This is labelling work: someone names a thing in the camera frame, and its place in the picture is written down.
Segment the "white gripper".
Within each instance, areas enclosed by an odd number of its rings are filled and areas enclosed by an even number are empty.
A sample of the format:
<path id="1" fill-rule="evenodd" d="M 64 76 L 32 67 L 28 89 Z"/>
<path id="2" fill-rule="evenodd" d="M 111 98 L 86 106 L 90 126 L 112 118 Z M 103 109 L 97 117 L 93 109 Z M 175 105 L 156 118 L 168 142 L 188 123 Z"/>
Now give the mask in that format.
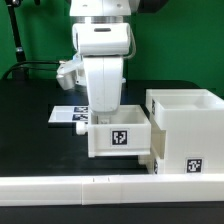
<path id="1" fill-rule="evenodd" d="M 131 30 L 128 23 L 75 23 L 72 60 L 61 64 L 56 79 L 64 90 L 84 76 L 93 114 L 114 114 L 120 105 L 123 61 L 129 53 Z"/>

